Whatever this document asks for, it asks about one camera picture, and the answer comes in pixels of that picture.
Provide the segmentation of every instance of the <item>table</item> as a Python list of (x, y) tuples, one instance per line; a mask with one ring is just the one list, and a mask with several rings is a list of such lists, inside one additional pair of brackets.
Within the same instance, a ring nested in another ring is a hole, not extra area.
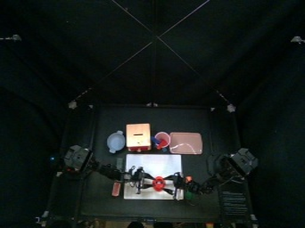
[[(127, 148), (116, 154), (108, 152), (106, 137), (121, 130), (125, 124), (149, 123), (151, 135), (156, 132), (200, 133), (203, 141), (201, 155), (180, 155), (181, 171), (201, 183), (212, 174), (213, 159), (223, 153), (234, 153), (240, 148), (234, 113), (224, 109), (180, 108), (180, 107), (129, 107), (129, 106), (84, 106), (70, 112), (60, 152), (77, 144), (92, 150), (93, 156), (102, 164), (114, 164), (117, 158), (125, 159)], [(152, 149), (140, 154), (164, 154)], [(101, 218), (104, 220), (124, 221), (164, 221), (164, 222), (217, 222), (234, 219), (223, 210), (221, 187), (209, 195), (197, 199), (197, 205), (191, 206), (184, 200), (140, 200), (124, 199), (123, 193), (113, 199), (110, 196), (113, 182), (97, 173), (90, 173), (80, 181), (65, 180), (60, 177), (56, 187), (56, 200), (50, 203), (52, 215), (77, 217), (81, 219)], [(243, 220), (251, 214), (247, 203), (246, 183), (238, 186), (246, 197)]]

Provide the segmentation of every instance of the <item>black fabric wall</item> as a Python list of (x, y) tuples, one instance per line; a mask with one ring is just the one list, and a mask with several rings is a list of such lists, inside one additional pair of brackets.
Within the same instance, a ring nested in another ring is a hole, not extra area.
[(113, 1), (3, 2), (0, 35), (22, 41), (0, 43), (0, 226), (30, 227), (45, 209), (66, 104), (97, 84), (85, 101), (224, 105), (217, 89), (259, 158), (250, 177), (259, 223), (303, 227), (305, 45), (288, 43), (305, 36), (303, 2), (209, 1), (161, 37), (199, 75), (157, 41), (110, 76), (153, 40), (125, 12), (152, 29), (157, 2), (160, 35), (204, 1), (116, 1), (125, 11)]
[(243, 145), (259, 158), (250, 176), (262, 227), (305, 227), (305, 46), (291, 46), (239, 106)]
[(2, 44), (0, 59), (0, 227), (33, 227), (48, 202), (49, 154), (58, 152), (66, 109)]

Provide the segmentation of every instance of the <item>plate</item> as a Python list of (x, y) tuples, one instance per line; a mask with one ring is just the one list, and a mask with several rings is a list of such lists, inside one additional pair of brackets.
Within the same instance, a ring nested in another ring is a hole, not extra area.
[(201, 154), (201, 135), (199, 133), (171, 132), (168, 150), (176, 154)]

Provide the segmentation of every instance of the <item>red object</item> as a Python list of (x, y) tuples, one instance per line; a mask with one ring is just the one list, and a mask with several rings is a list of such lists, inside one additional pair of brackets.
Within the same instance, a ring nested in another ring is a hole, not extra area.
[(120, 183), (113, 182), (113, 188), (112, 188), (112, 196), (118, 196), (118, 190), (120, 190)]
[(161, 191), (163, 188), (165, 187), (165, 181), (160, 176), (157, 176), (155, 178), (155, 180), (152, 181), (152, 187), (153, 187), (155, 191)]
[(160, 143), (157, 145), (157, 150), (160, 150), (165, 145), (167, 145), (167, 142), (163, 139), (160, 139)]

